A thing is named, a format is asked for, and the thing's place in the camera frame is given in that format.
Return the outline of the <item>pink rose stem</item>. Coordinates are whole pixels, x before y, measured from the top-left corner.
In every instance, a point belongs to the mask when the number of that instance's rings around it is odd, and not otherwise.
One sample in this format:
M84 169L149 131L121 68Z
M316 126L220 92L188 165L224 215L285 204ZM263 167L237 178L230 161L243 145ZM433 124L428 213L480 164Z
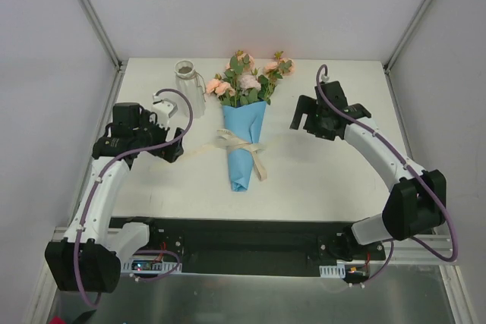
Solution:
M259 102L259 92L261 84L257 76L253 74L243 74L237 81L237 106L250 105Z

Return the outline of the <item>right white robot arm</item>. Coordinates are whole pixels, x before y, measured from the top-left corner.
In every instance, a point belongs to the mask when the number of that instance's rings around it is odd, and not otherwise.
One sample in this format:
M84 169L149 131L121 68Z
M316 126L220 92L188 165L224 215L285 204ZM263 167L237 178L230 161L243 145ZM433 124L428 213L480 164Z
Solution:
M350 105L339 82L320 83L315 97L301 95L290 124L325 140L353 146L378 173L390 195L383 211L347 225L327 249L340 260L356 260L381 241L403 241L445 223L447 182L407 159L379 131L361 104Z

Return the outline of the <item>peach rose stem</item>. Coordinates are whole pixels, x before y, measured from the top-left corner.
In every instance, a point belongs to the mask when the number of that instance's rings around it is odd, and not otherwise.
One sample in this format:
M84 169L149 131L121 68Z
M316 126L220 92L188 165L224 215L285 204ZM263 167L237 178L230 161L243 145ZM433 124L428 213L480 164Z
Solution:
M224 81L220 74L215 74L206 85L206 94L216 96L222 105L233 106L236 91L230 82Z

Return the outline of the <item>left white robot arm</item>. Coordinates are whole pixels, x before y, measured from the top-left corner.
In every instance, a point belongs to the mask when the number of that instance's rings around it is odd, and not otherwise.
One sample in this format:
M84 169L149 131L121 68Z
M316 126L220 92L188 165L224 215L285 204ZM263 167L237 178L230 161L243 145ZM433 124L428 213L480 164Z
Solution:
M177 105L157 99L150 110L136 102L116 103L112 120L94 143L87 188L77 213L60 241L45 250L46 262L61 291L111 293L124 263L139 250L154 254L160 236L143 222L129 222L114 236L109 235L118 193L140 152L173 163L184 152L182 128L168 144L169 119Z

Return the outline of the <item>blue wrapping paper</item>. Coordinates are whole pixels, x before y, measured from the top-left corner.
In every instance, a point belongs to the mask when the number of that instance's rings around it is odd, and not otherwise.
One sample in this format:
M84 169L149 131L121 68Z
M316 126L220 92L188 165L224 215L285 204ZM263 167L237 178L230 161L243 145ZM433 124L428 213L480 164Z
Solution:
M267 170L258 156L264 149L260 133L266 106L261 101L237 108L222 107L224 128L219 131L219 141L227 151L229 180L234 192L248 190L253 171L260 181L267 179Z

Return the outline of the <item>orange rose stem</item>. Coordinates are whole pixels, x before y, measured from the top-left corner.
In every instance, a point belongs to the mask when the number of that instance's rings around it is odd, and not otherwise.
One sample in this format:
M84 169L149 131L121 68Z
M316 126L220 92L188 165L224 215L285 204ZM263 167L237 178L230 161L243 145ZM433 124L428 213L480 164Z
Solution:
M264 70L258 76L258 82L261 85L258 98L271 104L271 97L274 94L279 82L284 77L291 76L295 71L295 62L291 58L284 56L284 51L278 51L274 54L273 60L264 66Z

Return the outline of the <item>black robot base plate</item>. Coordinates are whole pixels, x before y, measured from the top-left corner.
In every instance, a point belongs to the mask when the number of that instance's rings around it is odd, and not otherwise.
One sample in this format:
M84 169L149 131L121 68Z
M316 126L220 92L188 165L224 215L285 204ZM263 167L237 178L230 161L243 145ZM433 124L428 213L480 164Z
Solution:
M351 255L337 247L345 222L115 217L109 226L129 222L148 224L146 247L165 248L162 261L177 263L180 273L316 277L321 266L340 260L385 259L379 243L355 247Z

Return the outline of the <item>cream printed ribbon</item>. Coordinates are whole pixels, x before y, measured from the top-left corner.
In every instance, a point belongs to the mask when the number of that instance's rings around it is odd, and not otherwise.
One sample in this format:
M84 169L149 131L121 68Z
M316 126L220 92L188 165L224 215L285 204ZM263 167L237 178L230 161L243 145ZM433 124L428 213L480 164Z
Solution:
M238 184L274 179L295 161L292 141L282 133L265 132L257 143L228 129L212 127L190 132L183 147L184 154L177 162L148 157L140 173L156 186L193 184L230 190L233 179Z

